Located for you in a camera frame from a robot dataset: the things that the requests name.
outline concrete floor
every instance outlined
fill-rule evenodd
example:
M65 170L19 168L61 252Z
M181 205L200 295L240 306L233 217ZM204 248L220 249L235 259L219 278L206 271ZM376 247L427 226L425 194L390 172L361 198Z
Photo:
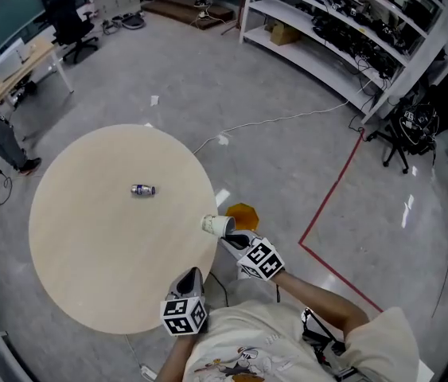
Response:
M345 101L289 63L239 45L236 31L221 37L223 27L201 32L153 14L146 22L145 29L104 36L98 52L66 66L76 89L72 95L52 75L13 116L16 132L31 136L25 142L29 154L44 162L34 177L14 179L11 197L0 208L0 329L8 331L9 343L42 382L142 379L125 338L93 331L64 314L43 290L31 262L30 205L42 172L66 146L100 127L150 123L195 150L224 128ZM160 96L156 107L150 106L151 95ZM403 307L422 360L438 375L448 361L448 280L431 315L448 264L448 189L433 174L430 156L410 158L417 175L403 176L396 162L389 169L381 165L382 142L361 143L304 240L332 270L298 244L356 143L357 133L348 129L356 113L344 106L245 127L210 142L197 157L215 194L230 193L220 212L238 202L253 205L259 232L297 276L344 295L371 317L378 311L335 272L382 309ZM444 163L438 159L443 172ZM10 171L2 160L0 166ZM0 178L0 199L5 195ZM409 195L414 201L406 212ZM233 282L236 270L223 251L217 252L213 271L228 284L232 302L275 296L268 285ZM223 305L212 279L207 292L213 307ZM139 360L155 371L173 343L163 328L130 340Z

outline white t-shirt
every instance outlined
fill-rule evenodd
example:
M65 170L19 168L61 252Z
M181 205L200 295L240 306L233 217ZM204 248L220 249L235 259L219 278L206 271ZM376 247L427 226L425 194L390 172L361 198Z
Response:
M245 302L210 314L187 361L186 382L331 382L302 340L300 313L283 304ZM415 382L419 353L400 308L349 333L340 362L371 380Z

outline white desk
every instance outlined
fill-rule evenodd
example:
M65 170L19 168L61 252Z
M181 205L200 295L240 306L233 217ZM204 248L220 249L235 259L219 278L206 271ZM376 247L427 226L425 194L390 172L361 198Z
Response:
M29 47L31 47L31 55L27 59L27 61L24 62L22 67L12 76L4 81L0 80L0 101L2 99L5 99L6 102L8 102L8 104L12 107L13 104L9 101L8 93L10 93L14 86L18 84L18 82L20 82L24 76L33 71L41 62L43 62L48 57L51 57L53 59L59 71L59 74L61 75L61 78L63 79L64 84L68 89L68 92L72 93L72 85L70 84L68 77L64 73L64 69L61 65L61 62L59 61L59 58L57 58L55 45L53 45L41 35L32 39L28 43L28 45Z

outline table top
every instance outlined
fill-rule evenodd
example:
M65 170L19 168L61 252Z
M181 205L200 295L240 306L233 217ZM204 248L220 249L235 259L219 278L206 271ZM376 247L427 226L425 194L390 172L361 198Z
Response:
M131 193L154 185L153 197ZM161 324L171 282L197 266L208 275L217 239L201 230L216 214L195 156L162 131L104 127L68 146L41 179L29 245L45 290L70 317L106 333Z
M41 35L32 39L28 45L31 47L30 57L12 76L4 82L0 80L0 100L56 48L50 41Z

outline red line on floor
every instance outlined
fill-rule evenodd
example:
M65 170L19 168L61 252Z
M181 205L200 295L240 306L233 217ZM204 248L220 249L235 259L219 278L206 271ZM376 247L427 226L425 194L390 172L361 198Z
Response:
M378 310L380 313L382 313L383 311L381 310L381 308L375 304L370 298L368 298L365 294L363 294L361 291L359 291L350 281L348 281L343 275L341 275L338 271L336 271L335 269L333 269L333 267L331 267L327 262L325 262L316 252L314 252L312 249L308 248L307 246L305 246L303 244L303 242L305 241L306 237L309 235L309 232L312 230L312 228L314 227L317 219L319 218L319 216L321 215L322 210L325 208L326 204L328 203L329 199L331 198L333 192L335 191L335 189L337 188L337 186L339 185L339 183L341 182L341 179L344 177L345 171L348 169L349 164L351 163L354 154L356 153L356 151L358 150L358 146L360 145L362 138L364 136L364 131L361 131L360 133L360 137L358 138L358 140L356 141L356 144L353 147L353 151L351 152L351 154L348 157L347 162L345 162L344 164L344 168L342 169L342 171L340 172L340 174L338 174L338 178L337 180L333 183L332 188L329 189L329 192L326 194L325 199L323 200L323 202L321 203L321 205L319 205L319 208L317 209L314 218L312 218L312 220L309 223L309 226L307 227L307 229L303 232L302 237L300 238L300 240L298 241L298 244L305 249L307 252L309 252L320 264L322 264L324 267L326 267L326 269L328 269L329 271L331 271L335 276L337 276L340 280L342 280L342 282L344 282L345 284L347 284L354 292L356 292L358 295L360 295L360 297L363 298L363 300L365 300L368 304L370 304L372 307L374 307L376 310Z

